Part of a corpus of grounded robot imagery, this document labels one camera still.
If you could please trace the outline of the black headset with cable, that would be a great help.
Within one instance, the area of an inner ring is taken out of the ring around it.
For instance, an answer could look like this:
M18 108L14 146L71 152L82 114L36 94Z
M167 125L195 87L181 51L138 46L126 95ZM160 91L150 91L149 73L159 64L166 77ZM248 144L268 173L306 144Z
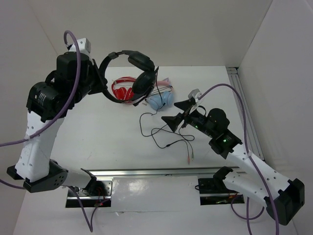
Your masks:
M114 103L120 104L131 104L137 106L140 102L145 101L145 99L152 93L155 88L155 84L158 81L158 68L155 66L154 62L146 55L135 50L122 50L119 52L111 52L108 54L100 64L100 72L106 78L106 70L110 62L117 59L121 55L126 55L128 57L128 62L140 69L142 73L136 78L132 85L132 90L134 93L131 103L125 103L118 100L113 92L109 92L108 88L104 90L103 95Z

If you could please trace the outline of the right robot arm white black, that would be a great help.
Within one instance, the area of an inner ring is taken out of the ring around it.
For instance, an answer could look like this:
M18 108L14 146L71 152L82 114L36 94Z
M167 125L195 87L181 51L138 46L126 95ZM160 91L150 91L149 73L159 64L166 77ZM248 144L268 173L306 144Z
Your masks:
M252 198L266 208L280 225L288 225L305 203L305 186L299 179L291 180L267 165L253 152L247 151L242 141L229 129L225 112L213 108L203 115L185 100L174 105L183 110L176 116L162 116L162 120L174 132L178 126L190 125L211 138L212 150L225 160L234 163L250 179L246 179L229 167L222 167L214 175L215 190L234 190Z

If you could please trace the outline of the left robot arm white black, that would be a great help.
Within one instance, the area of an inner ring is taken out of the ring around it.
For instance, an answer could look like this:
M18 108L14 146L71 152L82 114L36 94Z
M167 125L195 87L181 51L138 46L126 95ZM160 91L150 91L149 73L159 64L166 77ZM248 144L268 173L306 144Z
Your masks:
M23 180L30 193L73 187L85 195L104 193L105 185L88 170L66 169L51 159L52 148L68 110L101 86L90 57L91 43L77 40L57 57L56 70L44 82L35 84L27 99L25 142L18 162L7 174Z

